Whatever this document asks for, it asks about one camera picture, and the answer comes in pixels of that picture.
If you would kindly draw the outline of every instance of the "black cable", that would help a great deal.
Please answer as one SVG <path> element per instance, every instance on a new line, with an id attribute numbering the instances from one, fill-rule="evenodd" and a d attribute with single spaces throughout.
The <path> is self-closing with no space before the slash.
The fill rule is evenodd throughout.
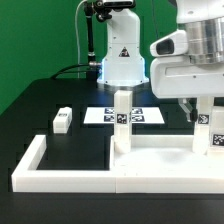
<path id="1" fill-rule="evenodd" d="M 155 16 L 155 2 L 154 0 L 151 0 L 151 5 L 152 5 L 152 20 L 153 20 L 153 24 L 155 27 L 155 32 L 156 32 L 156 39 L 159 39 L 159 32 L 158 32 L 158 27 L 157 27 L 157 23 L 156 23 L 156 16 Z"/>
<path id="2" fill-rule="evenodd" d="M 51 79 L 55 80 L 59 75 L 65 73 L 66 71 L 68 71 L 68 70 L 70 70 L 72 68 L 80 68 L 80 67 L 87 67 L 87 66 L 89 66 L 89 64 L 78 64 L 78 65 L 71 65 L 71 66 L 65 67 L 65 68 L 59 70 L 54 75 L 52 75 Z"/>

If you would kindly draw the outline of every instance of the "black tabletop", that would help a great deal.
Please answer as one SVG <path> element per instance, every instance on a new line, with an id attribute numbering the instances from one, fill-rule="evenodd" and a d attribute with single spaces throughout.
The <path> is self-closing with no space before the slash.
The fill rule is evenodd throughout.
<path id="1" fill-rule="evenodd" d="M 37 80 L 0 116 L 0 223 L 224 223 L 224 195 L 12 192 L 11 174 L 36 134 L 48 144 L 38 169 L 107 170 L 113 125 L 83 121 L 87 107 L 112 107 L 113 94 L 85 79 Z M 72 125 L 54 135 L 53 119 L 65 106 Z M 133 134 L 193 134 L 175 99 L 145 89 L 134 93 L 133 106 L 159 107 L 165 120 L 135 124 Z"/>

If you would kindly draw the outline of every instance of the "green wall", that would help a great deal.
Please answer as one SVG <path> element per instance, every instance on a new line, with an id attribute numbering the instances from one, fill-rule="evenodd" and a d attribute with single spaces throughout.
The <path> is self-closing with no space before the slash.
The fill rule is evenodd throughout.
<path id="1" fill-rule="evenodd" d="M 48 78 L 60 68 L 77 63 L 74 17 L 80 0 L 0 0 L 0 114 L 33 81 Z M 156 40 L 151 0 L 136 0 L 140 16 L 141 54 L 148 71 L 150 44 Z M 176 29 L 176 9 L 167 0 L 154 0 L 162 37 Z M 106 24 L 94 19 L 97 59 L 106 54 Z M 86 62 L 86 25 L 79 15 L 81 61 Z"/>

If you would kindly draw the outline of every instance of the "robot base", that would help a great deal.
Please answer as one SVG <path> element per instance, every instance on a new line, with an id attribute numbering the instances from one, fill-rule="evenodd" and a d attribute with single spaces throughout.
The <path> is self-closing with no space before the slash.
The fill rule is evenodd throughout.
<path id="1" fill-rule="evenodd" d="M 136 135 L 109 171 L 38 171 L 46 136 L 36 136 L 12 175 L 14 192 L 224 193 L 224 165 L 192 152 L 193 136 Z"/>
<path id="2" fill-rule="evenodd" d="M 143 82 L 142 84 L 139 85 L 135 85 L 135 86 L 113 86 L 113 85 L 108 85 L 105 83 L 97 83 L 97 88 L 102 89 L 102 90 L 106 90 L 106 91 L 111 91 L 111 92 L 116 92 L 117 90 L 129 90 L 129 91 L 140 91 L 143 89 L 149 89 L 150 88 L 150 82 L 149 79 L 146 79 L 145 82 Z"/>

